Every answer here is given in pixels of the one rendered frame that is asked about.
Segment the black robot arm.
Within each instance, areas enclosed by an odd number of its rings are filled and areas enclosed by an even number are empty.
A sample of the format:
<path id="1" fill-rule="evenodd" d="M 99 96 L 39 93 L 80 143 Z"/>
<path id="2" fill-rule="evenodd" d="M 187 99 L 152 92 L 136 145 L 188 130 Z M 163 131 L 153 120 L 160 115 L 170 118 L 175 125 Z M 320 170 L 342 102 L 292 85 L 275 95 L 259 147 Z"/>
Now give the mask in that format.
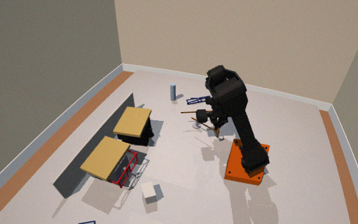
<path id="1" fill-rule="evenodd" d="M 242 166 L 248 174 L 269 164 L 269 157 L 254 133 L 245 112 L 248 103 L 247 88 L 235 71 L 225 69 L 223 65 L 214 67 L 207 72 L 205 88 L 212 97 L 206 97 L 206 104 L 221 107 L 224 114 L 229 115 L 237 129 L 243 145 L 240 146 L 243 158 Z M 227 79 L 228 80 L 227 80 Z"/>

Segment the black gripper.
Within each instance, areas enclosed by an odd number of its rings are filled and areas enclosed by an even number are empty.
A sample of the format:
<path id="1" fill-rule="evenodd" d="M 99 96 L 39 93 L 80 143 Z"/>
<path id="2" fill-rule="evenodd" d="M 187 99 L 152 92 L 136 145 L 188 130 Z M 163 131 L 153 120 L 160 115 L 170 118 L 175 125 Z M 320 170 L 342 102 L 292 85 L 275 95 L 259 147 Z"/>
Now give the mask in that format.
<path id="1" fill-rule="evenodd" d="M 228 123 L 228 117 L 230 117 L 230 116 L 224 114 L 220 105 L 217 106 L 214 100 L 213 100 L 213 102 L 214 102 L 214 105 L 213 105 L 212 112 L 206 112 L 205 109 L 198 109 L 196 111 L 196 117 L 197 117 L 198 123 L 206 123 L 206 122 L 208 122 L 208 118 L 210 117 L 210 123 L 214 124 L 215 130 L 217 130 L 217 126 L 220 129 L 225 123 Z M 217 118 L 219 118 L 218 121 L 217 121 Z"/>

